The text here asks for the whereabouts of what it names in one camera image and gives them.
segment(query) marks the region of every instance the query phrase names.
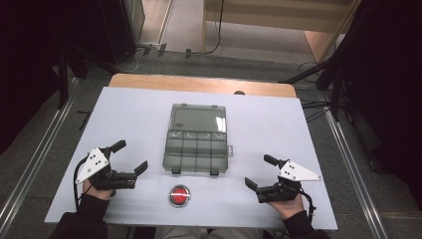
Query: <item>metal frame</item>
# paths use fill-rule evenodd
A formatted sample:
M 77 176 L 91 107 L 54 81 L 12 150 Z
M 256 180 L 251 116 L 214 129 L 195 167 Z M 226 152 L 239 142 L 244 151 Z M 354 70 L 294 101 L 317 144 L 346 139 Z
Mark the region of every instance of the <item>metal frame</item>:
M 43 138 L 37 146 L 34 154 L 31 157 L 25 171 L 22 173 L 21 178 L 16 184 L 13 192 L 7 199 L 2 211 L 0 213 L 0 239 L 5 238 L 10 225 L 13 222 L 19 208 L 21 207 L 25 196 L 27 195 L 32 183 L 39 172 L 47 153 L 53 144 L 57 133 L 59 132 L 66 116 L 68 115 L 69 109 L 72 107 L 74 102 L 74 95 L 79 87 L 79 80 L 74 78 L 71 82 L 70 97 L 69 100 L 64 104 L 61 110 L 58 110 L 53 117 L 52 122 L 46 130 Z
M 319 92 L 319 96 L 322 100 L 327 101 L 327 97 L 322 92 Z M 335 121 L 330 111 L 327 111 L 325 115 L 332 130 L 335 141 L 337 142 L 337 146 L 340 150 L 344 165 L 347 169 L 348 175 L 353 184 L 354 190 L 356 192 L 357 198 L 359 199 L 372 235 L 374 238 L 387 239 L 387 232 L 382 224 L 378 210 L 375 207 L 375 203 L 373 202 L 366 184 L 360 175 L 359 169 L 348 146 L 347 140 L 345 139 L 344 133 L 342 132 L 341 124 L 339 121 Z

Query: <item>black curtain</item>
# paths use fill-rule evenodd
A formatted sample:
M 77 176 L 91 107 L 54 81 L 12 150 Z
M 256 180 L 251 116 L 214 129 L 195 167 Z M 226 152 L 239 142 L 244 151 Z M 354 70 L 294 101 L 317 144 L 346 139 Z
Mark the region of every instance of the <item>black curtain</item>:
M 0 153 L 58 89 L 53 1 L 0 0 Z
M 346 56 L 346 95 L 381 141 L 372 156 L 422 208 L 422 4 L 378 2 Z

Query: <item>black cable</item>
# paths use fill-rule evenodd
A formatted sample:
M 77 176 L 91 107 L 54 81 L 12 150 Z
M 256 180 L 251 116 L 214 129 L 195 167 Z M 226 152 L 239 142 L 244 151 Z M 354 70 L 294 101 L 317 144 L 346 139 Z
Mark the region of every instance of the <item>black cable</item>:
M 276 235 L 275 232 L 282 233 L 282 236 L 281 237 L 278 237 L 278 235 Z M 290 235 L 287 232 L 283 231 L 283 230 L 275 230 L 275 231 L 273 231 L 272 236 L 274 238 L 277 238 L 277 239 L 283 239 L 283 238 L 285 238 L 285 236 L 287 236 L 288 238 L 291 238 Z
M 313 205 L 313 199 L 307 193 L 305 193 L 302 188 L 301 188 L 301 190 L 298 191 L 298 193 L 303 195 L 307 199 L 307 201 L 310 203 L 310 208 L 309 208 L 309 211 L 308 211 L 308 219 L 310 220 L 310 222 L 313 222 L 314 211 L 317 209 Z
M 312 105 L 329 105 L 329 102 L 313 102 L 313 103 L 303 103 L 302 106 L 306 107 L 306 106 L 312 106 Z
M 88 191 L 89 191 L 92 187 L 93 187 L 93 185 L 91 184 L 91 185 L 90 185 L 90 187 L 87 189 L 87 191 L 85 191 L 85 192 L 83 192 L 83 193 L 81 194 L 81 196 L 78 198 L 78 201 L 80 201 L 80 200 L 81 200 L 81 198 L 82 198 L 82 196 L 84 196 L 85 194 L 87 194 L 87 193 L 88 193 Z
M 307 109 L 324 108 L 324 107 L 326 107 L 326 108 L 329 107 L 329 103 L 320 104 L 320 105 L 302 106 L 302 109 L 307 110 Z
M 312 115 L 308 116 L 308 117 L 307 117 L 307 119 L 309 119 L 309 118 L 311 118 L 311 117 L 313 117 L 313 116 L 315 116 L 315 115 L 319 114 L 319 115 L 318 115 L 317 117 L 315 117 L 314 119 L 307 120 L 307 122 L 312 122 L 312 121 L 314 121 L 314 120 L 316 120 L 316 119 L 318 119 L 318 118 L 322 117 L 322 116 L 326 113 L 326 111 L 328 111 L 328 110 L 319 111 L 319 112 L 316 112 L 316 113 L 314 113 L 314 114 L 312 114 Z
M 218 25 L 218 43 L 217 43 L 217 46 L 215 46 L 215 48 L 212 51 L 204 53 L 205 55 L 212 54 L 220 46 L 220 42 L 221 42 L 221 21 L 223 19 L 223 7 L 224 7 L 224 0 L 221 0 L 220 23 Z
M 166 54 L 171 53 L 171 54 L 186 55 L 185 52 L 162 51 L 162 50 L 159 50 L 159 49 L 158 50 L 151 50 L 150 52 L 159 52 L 159 53 L 166 53 Z M 209 57 L 208 55 L 206 55 L 206 53 L 201 53 L 201 52 L 192 52 L 192 53 L 190 53 L 190 55 L 191 56 L 207 56 L 207 57 Z
M 309 101 L 309 102 L 301 103 L 302 106 L 308 106 L 308 105 L 314 105 L 314 104 L 329 104 L 329 102 Z
M 298 74 L 300 74 L 300 71 L 299 71 L 299 69 L 303 66 L 303 65 L 306 65 L 306 64 L 317 64 L 316 62 L 305 62 L 305 63 L 302 63 L 302 64 L 300 64 L 299 66 L 298 66 L 298 68 L 297 68 L 297 72 L 298 72 Z M 317 81 L 310 81 L 310 80 L 308 80 L 307 78 L 304 78 L 304 80 L 305 81 L 307 81 L 307 82 L 309 82 L 309 83 L 316 83 Z
M 79 209 L 79 203 L 78 203 L 79 198 L 78 198 L 78 187 L 77 187 L 76 181 L 77 181 L 77 178 L 78 178 L 79 168 L 81 167 L 82 164 L 84 164 L 87 161 L 87 158 L 88 157 L 86 156 L 84 159 L 82 159 L 78 163 L 77 167 L 75 168 L 75 172 L 74 172 L 74 197 L 75 197 L 75 205 L 76 205 L 77 210 Z
M 314 100 L 307 100 L 307 99 L 302 99 L 302 98 L 299 98 L 299 100 L 300 100 L 301 102 L 311 102 L 311 103 L 328 103 L 328 102 L 320 102 L 320 101 L 314 101 Z
M 130 237 L 130 231 L 131 231 L 131 227 L 129 226 L 129 227 L 127 227 L 125 239 L 129 239 L 129 237 Z

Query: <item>human hand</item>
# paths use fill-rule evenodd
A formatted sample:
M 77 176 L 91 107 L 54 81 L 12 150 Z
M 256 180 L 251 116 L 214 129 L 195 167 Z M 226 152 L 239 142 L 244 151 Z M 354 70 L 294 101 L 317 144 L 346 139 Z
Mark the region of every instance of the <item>human hand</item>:
M 295 200 L 268 202 L 268 204 L 280 213 L 283 220 L 304 210 L 304 202 L 302 201 L 302 196 L 300 194 L 296 196 Z
M 98 199 L 107 201 L 112 194 L 112 190 L 97 190 L 88 179 L 84 181 L 83 192 Z

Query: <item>gray floor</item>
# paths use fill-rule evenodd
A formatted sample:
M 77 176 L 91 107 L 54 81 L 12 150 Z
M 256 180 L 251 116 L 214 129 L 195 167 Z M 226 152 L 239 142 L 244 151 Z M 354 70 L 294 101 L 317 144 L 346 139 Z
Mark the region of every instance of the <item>gray floor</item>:
M 173 0 L 162 44 L 166 50 L 200 52 L 202 46 L 203 1 Z M 218 23 L 207 22 L 206 51 L 218 43 Z M 219 57 L 278 63 L 313 62 L 304 31 L 222 23 Z
M 275 82 L 279 79 L 288 79 L 294 76 L 298 72 L 300 64 L 308 62 L 312 58 L 301 34 L 301 32 L 285 32 L 284 45 L 280 46 L 280 52 L 284 55 L 282 61 L 274 61 L 272 58 L 267 58 L 266 54 L 260 55 L 256 50 L 251 50 L 252 52 L 242 50 L 251 46 L 247 43 L 244 47 L 238 47 L 236 45 L 238 41 L 227 43 L 226 40 L 223 41 L 223 52 L 227 55 L 192 56 L 185 59 L 183 54 L 165 53 L 158 58 L 157 52 L 151 52 L 146 56 L 137 55 L 136 69 L 134 59 L 129 59 L 120 66 L 126 70 L 135 69 L 134 74 L 217 77 Z M 171 38 L 166 39 L 168 43 L 175 42 Z M 227 50 L 230 46 L 238 48 L 236 53 Z M 193 47 L 185 46 L 181 48 L 193 49 Z M 251 59 L 256 56 L 262 57 L 262 59 Z M 300 67 L 299 71 L 311 66 L 312 64 L 306 64 Z M 107 86 L 110 78 L 111 75 L 104 70 L 90 65 L 88 77 L 78 79 L 79 87 L 73 94 L 74 101 L 69 113 L 49 148 L 41 169 L 29 188 L 5 238 L 47 238 L 54 230 L 55 225 L 45 224 L 44 218 L 83 133 L 80 127 L 85 120 L 85 115 L 78 114 L 77 111 L 91 111 L 102 87 Z M 313 76 L 308 81 L 316 79 L 317 77 Z M 319 92 L 315 89 L 314 84 L 308 81 L 295 84 L 298 97 L 320 101 Z M 57 113 L 57 103 L 58 95 L 55 94 L 22 130 L 12 146 L 0 155 L 0 172 L 2 175 L 0 177 L 0 183 L 2 183 L 0 201 L 2 204 L 13 192 L 50 121 Z M 305 110 L 305 114 L 311 116 L 321 110 Z M 339 116 L 347 142 L 389 237 L 422 238 L 422 228 L 420 227 L 422 214 L 411 197 L 407 186 L 394 175 L 378 174 L 370 169 L 369 155 L 364 150 L 353 126 L 347 122 L 343 111 L 340 111 Z M 329 235 L 331 238 L 372 238 L 365 214 L 356 196 L 327 118 L 321 117 L 311 121 L 309 129 L 322 173 L 326 178 L 326 187 L 339 227 L 338 231 L 329 232 Z M 124 238 L 126 227 L 111 225 L 109 234 L 109 238 Z

